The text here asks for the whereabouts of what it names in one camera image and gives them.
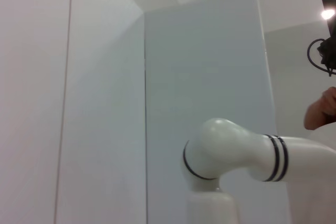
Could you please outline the operator right hand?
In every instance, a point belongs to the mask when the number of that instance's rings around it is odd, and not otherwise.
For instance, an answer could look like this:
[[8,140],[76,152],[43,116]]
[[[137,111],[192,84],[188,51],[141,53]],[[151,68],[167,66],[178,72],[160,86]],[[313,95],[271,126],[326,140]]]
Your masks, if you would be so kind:
[[304,128],[316,130],[335,122],[335,87],[329,87],[322,96],[312,103],[304,117]]

